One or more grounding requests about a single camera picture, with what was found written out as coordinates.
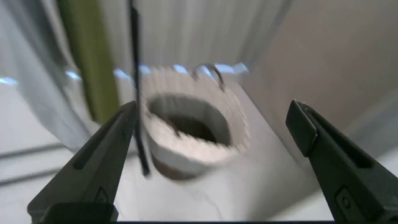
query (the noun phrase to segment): black cable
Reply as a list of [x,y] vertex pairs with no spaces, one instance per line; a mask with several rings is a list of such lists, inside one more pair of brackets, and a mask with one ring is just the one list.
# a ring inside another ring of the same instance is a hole
[[134,62],[134,78],[136,84],[136,102],[138,122],[134,130],[134,137],[136,139],[138,156],[141,162],[142,174],[147,176],[150,174],[148,161],[145,155],[144,146],[141,140],[141,95],[140,95],[140,74],[139,74],[139,16],[134,7],[134,0],[130,0],[130,25],[131,25],[131,40],[132,40],[132,56]]

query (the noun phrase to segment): green cloth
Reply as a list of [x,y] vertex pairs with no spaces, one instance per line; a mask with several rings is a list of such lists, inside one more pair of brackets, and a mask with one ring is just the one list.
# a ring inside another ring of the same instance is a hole
[[119,100],[100,4],[98,0],[58,0],[58,8],[91,116],[104,124],[118,110]]

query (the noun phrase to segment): white floor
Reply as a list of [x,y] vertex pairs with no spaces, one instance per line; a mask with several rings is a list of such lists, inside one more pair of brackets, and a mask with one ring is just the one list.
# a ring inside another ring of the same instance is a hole
[[[115,201],[119,220],[267,220],[315,190],[316,180],[295,163],[243,89],[236,82],[229,87],[248,117],[251,150],[189,182],[172,182],[153,166],[152,176],[145,179],[137,158],[128,159]],[[0,105],[0,153],[58,142],[30,113],[15,86],[0,83]],[[0,160],[0,182],[57,169],[71,157],[61,148]],[[1,222],[30,223],[26,206],[51,177],[0,185]],[[330,217],[326,213],[323,219]]]

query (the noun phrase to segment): beige panel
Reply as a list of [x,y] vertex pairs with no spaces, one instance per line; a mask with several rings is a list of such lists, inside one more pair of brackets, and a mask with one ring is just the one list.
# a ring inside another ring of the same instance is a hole
[[398,87],[398,1],[294,1],[243,86],[299,162],[285,127],[296,98],[345,132]]

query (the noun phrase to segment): basket handle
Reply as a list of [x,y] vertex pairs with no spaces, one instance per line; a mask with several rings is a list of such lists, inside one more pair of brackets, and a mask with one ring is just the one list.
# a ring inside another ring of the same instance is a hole
[[215,65],[212,65],[210,63],[204,63],[204,64],[200,64],[198,66],[196,66],[193,70],[192,70],[192,78],[193,79],[197,79],[198,78],[198,74],[196,73],[196,70],[201,67],[201,66],[205,66],[207,69],[212,69],[216,72],[216,74],[218,75],[218,84],[220,86],[220,89],[222,91],[225,91],[225,84],[224,84],[224,79],[223,76],[221,75],[220,71],[218,71],[217,67]]

